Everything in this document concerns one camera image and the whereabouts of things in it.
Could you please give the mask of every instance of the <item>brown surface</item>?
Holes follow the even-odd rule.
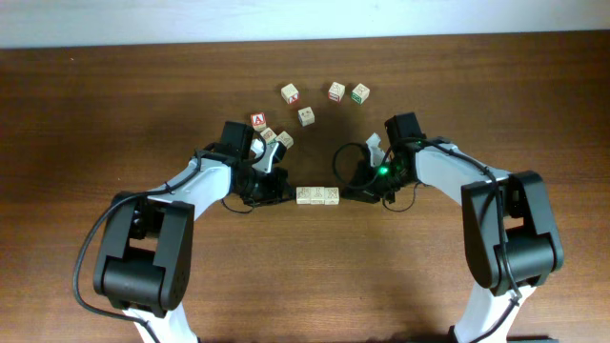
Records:
[[[387,142],[383,122],[406,111],[492,166],[539,172],[565,265],[511,334],[607,341],[609,61],[608,32],[0,51],[3,341],[139,341],[132,324],[72,298],[90,224],[117,191],[158,186],[225,120],[255,111],[295,139],[281,164],[293,185],[336,185],[335,149],[373,131]],[[333,81],[371,96],[337,105],[325,96]],[[296,106],[279,94],[291,82]],[[301,128],[306,106],[315,124]],[[445,333],[473,283],[461,231],[459,206],[434,189],[407,213],[343,201],[241,216],[215,204],[195,224],[191,327],[261,342]],[[108,307],[92,291],[98,245],[81,288]]]

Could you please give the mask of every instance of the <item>light blue wall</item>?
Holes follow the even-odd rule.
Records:
[[[0,0],[0,48],[592,29],[609,0]]]

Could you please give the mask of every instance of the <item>white cube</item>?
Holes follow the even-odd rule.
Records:
[[[358,84],[352,91],[352,99],[354,99],[354,101],[356,101],[358,104],[362,105],[364,100],[369,97],[369,93],[371,93],[371,90],[362,84]]]
[[[296,203],[297,204],[311,204],[312,203],[311,187],[297,187],[296,188]]]
[[[267,144],[274,143],[275,138],[277,137],[275,132],[269,128],[263,130],[263,132],[261,132],[260,135],[263,136],[263,139],[265,140],[265,143],[267,143]]]
[[[286,149],[289,149],[295,143],[294,139],[285,131],[280,133],[275,140],[281,142]]]
[[[329,187],[324,189],[324,205],[339,204],[339,188]]]
[[[345,94],[345,86],[341,85],[340,83],[333,82],[333,85],[331,85],[331,88],[328,90],[328,98],[333,101],[340,102],[343,98],[343,94]]]
[[[311,187],[312,205],[324,205],[324,187]]]
[[[315,122],[314,111],[312,108],[305,108],[303,110],[298,110],[298,121],[301,122],[302,126],[308,126]]]
[[[252,121],[252,127],[256,131],[263,131],[267,129],[267,121],[265,121],[265,113],[250,114],[250,120]]]
[[[296,90],[295,85],[290,84],[284,87],[281,91],[282,97],[286,100],[287,103],[292,104],[294,101],[298,100],[298,91]]]

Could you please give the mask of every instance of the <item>table surface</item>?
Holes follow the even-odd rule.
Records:
[[[116,192],[173,177],[226,120],[264,111],[275,132],[295,139],[280,164],[291,183],[331,187],[340,145],[377,132],[387,148],[384,121],[415,111],[429,136],[546,182],[565,264],[525,303],[511,335],[607,341],[609,61],[607,31],[2,50],[3,340],[139,341],[133,324],[76,304],[77,251]],[[333,81],[371,95],[362,106],[334,103]],[[288,83],[301,93],[291,106],[279,94]],[[307,106],[315,123],[302,128],[296,111]],[[341,169],[355,162],[348,152]],[[92,290],[99,241],[80,284],[108,308]],[[344,200],[244,216],[216,203],[195,223],[184,305],[206,341],[384,340],[446,333],[472,284],[460,207],[433,188],[419,189],[405,213]]]

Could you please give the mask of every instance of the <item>table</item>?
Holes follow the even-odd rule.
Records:
[[[511,335],[610,335],[610,33],[564,32],[0,51],[0,328],[5,342],[138,342],[133,324],[71,294],[77,251],[121,190],[157,187],[227,120],[264,111],[295,145],[295,186],[339,186],[335,150],[417,113],[491,166],[544,178],[565,265]],[[362,105],[326,97],[362,83]],[[301,92],[289,106],[279,89]],[[311,106],[301,128],[296,111]],[[349,177],[357,154],[346,154]],[[397,206],[410,201],[407,187]],[[231,196],[228,202],[239,206]],[[244,216],[214,204],[195,223],[184,306],[211,342],[347,342],[446,333],[473,279],[461,211],[432,188],[405,213],[380,204],[288,203]],[[81,290],[92,290],[94,240]]]

